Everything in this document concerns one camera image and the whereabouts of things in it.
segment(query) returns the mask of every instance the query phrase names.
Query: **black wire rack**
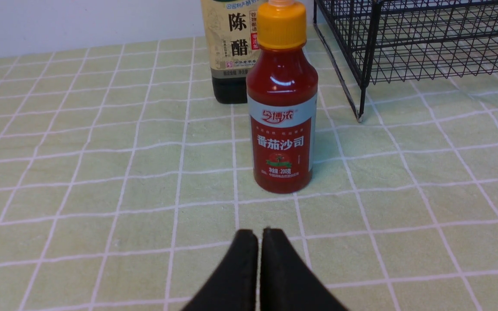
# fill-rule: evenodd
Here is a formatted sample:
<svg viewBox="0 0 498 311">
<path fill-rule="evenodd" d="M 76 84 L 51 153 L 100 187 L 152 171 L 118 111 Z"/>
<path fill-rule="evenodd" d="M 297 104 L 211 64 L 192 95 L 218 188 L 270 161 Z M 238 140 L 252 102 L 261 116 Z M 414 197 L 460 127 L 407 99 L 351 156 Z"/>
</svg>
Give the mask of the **black wire rack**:
<svg viewBox="0 0 498 311">
<path fill-rule="evenodd" d="M 358 110 L 318 10 L 360 87 Z M 498 73 L 498 0 L 314 0 L 313 22 L 358 122 L 370 83 Z"/>
</svg>

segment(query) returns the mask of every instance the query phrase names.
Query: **brand logo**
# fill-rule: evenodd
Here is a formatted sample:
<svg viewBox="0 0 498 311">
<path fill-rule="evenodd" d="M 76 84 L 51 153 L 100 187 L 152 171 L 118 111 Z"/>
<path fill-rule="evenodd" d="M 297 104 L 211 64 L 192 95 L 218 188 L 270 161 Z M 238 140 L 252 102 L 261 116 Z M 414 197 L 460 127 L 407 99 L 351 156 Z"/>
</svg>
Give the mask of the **brand logo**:
<svg viewBox="0 0 498 311">
<path fill-rule="evenodd" d="M 269 124 L 280 124 L 285 120 L 293 120 L 293 110 L 288 111 L 262 111 L 262 119 Z"/>
</svg>

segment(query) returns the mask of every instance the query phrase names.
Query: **table surface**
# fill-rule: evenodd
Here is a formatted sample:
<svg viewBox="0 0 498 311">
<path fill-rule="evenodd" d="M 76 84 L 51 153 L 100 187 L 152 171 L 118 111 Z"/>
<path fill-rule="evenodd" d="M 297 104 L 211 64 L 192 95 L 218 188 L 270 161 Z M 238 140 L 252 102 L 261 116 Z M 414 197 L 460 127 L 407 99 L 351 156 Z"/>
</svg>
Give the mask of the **table surface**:
<svg viewBox="0 0 498 311">
<path fill-rule="evenodd" d="M 255 184 L 204 38 L 0 59 L 0 311 L 177 311 L 265 226 L 353 311 L 498 311 L 498 74 L 370 86 L 357 124 L 308 32 L 316 162 L 289 195 Z"/>
</svg>

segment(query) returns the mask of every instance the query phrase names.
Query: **bottle label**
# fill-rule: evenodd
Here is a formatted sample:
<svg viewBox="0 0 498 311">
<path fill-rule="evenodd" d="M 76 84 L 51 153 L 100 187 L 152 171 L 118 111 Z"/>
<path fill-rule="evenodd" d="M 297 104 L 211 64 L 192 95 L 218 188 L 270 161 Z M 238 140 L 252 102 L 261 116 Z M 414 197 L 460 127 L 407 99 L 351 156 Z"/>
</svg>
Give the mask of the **bottle label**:
<svg viewBox="0 0 498 311">
<path fill-rule="evenodd" d="M 302 104 L 276 107 L 247 97 L 257 174 L 283 182 L 312 169 L 316 98 L 314 95 Z"/>
<path fill-rule="evenodd" d="M 245 77 L 257 62 L 257 9 L 266 1 L 201 0 L 213 77 Z"/>
</svg>

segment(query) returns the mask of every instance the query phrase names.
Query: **red plastic bottle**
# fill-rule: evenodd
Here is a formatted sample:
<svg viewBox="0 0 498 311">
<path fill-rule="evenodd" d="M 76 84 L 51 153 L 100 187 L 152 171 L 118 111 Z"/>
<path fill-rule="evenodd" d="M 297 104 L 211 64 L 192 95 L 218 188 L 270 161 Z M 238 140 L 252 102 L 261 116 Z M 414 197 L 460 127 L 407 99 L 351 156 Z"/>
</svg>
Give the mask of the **red plastic bottle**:
<svg viewBox="0 0 498 311">
<path fill-rule="evenodd" d="M 261 55 L 247 75 L 253 174 L 273 193 L 293 193 L 312 178 L 318 74 L 307 61 L 306 9 L 269 0 L 257 11 Z"/>
</svg>

